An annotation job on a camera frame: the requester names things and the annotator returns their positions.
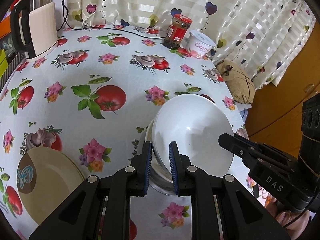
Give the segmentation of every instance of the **black kettle handle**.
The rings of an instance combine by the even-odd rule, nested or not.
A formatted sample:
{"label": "black kettle handle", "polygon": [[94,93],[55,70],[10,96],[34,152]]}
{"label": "black kettle handle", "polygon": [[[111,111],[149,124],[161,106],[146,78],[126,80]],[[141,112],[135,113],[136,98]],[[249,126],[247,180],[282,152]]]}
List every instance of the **black kettle handle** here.
{"label": "black kettle handle", "polygon": [[[25,43],[23,43],[20,34],[19,14],[22,12],[21,28]],[[21,0],[14,6],[10,14],[10,28],[12,34],[12,42],[17,52],[23,53],[33,50],[31,33],[29,27],[30,0]]]}

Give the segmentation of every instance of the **yogurt cup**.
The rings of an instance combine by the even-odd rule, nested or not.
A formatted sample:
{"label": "yogurt cup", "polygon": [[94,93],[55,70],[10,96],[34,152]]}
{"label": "yogurt cup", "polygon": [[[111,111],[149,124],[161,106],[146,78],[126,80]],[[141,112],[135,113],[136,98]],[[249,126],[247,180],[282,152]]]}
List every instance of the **yogurt cup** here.
{"label": "yogurt cup", "polygon": [[216,44],[207,35],[191,30],[186,45],[187,51],[195,58],[203,58]]}

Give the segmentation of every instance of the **power cord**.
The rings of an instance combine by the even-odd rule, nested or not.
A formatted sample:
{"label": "power cord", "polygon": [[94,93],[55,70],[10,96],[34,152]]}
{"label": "power cord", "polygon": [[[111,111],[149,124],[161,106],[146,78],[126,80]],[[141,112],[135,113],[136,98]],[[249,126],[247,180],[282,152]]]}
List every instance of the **power cord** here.
{"label": "power cord", "polygon": [[[68,7],[67,7],[64,3],[65,3],[65,0],[62,0],[61,5],[62,5],[63,23],[62,23],[61,27],[60,27],[57,31],[61,30],[61,29],[63,28],[64,24],[67,24],[70,29],[76,30],[76,31],[79,31],[79,30],[88,30],[88,29],[94,29],[94,28],[95,28],[95,27],[87,27],[87,28],[79,28],[79,29],[76,29],[76,28],[71,27],[71,26],[68,24],[68,21],[67,21],[67,18],[68,18],[68,15],[69,15],[69,10],[68,10]],[[100,29],[114,30],[113,28],[107,28],[107,27],[101,27]],[[152,38],[151,38],[151,37],[146,37],[146,36],[142,36],[142,35],[140,35],[140,34],[133,33],[133,32],[129,32],[129,31],[126,31],[126,30],[118,30],[118,31],[122,31],[122,32],[126,32],[126,33],[132,33],[132,34],[135,34],[135,35],[137,35],[137,36],[139,36],[139,37],[146,38],[146,39],[153,39],[153,40],[157,39],[157,40],[159,40],[159,39],[165,38],[165,37],[155,37],[155,38],[153,38],[153,37],[152,37]]]}
{"label": "power cord", "polygon": [[313,196],[313,198],[311,199],[311,201],[309,202],[309,204],[305,207],[305,209],[295,218],[293,219],[291,222],[287,223],[286,225],[283,226],[283,228],[287,228],[288,226],[292,225],[294,222],[296,222],[300,217],[303,216],[303,214],[309,209],[309,207],[312,205],[313,201],[317,198],[317,196],[320,193],[320,187],[319,185],[316,187],[315,190],[315,194]]}

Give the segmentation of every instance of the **tablecloth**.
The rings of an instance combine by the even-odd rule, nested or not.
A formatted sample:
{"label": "tablecloth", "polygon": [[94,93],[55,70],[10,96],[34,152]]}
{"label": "tablecloth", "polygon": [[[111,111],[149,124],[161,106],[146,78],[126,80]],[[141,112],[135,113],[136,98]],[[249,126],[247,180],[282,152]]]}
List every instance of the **tablecloth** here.
{"label": "tablecloth", "polygon": [[[65,29],[52,53],[22,62],[3,89],[0,174],[10,176],[1,177],[4,190],[10,186],[18,192],[19,161],[39,145],[62,151],[84,177],[113,175],[137,154],[140,135],[160,107],[181,93],[214,101],[233,131],[247,137],[234,100],[210,60],[195,59],[183,48],[167,49],[162,40],[152,39],[160,33],[101,27]],[[254,182],[237,156],[229,173],[252,190]],[[0,207],[4,212],[6,204],[1,201]],[[178,210],[176,217],[169,216],[172,209]],[[191,212],[190,197],[166,196],[150,187],[146,197],[131,201],[136,239],[190,239]],[[22,237],[37,227],[23,208],[15,217],[4,214]]]}

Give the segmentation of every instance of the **electric kettle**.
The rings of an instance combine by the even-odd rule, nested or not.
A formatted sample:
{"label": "electric kettle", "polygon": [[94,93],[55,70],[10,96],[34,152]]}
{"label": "electric kettle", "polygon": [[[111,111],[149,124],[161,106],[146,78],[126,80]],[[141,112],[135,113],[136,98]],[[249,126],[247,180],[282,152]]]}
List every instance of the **electric kettle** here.
{"label": "electric kettle", "polygon": [[20,0],[10,14],[12,42],[27,61],[38,60],[58,45],[52,0]]}

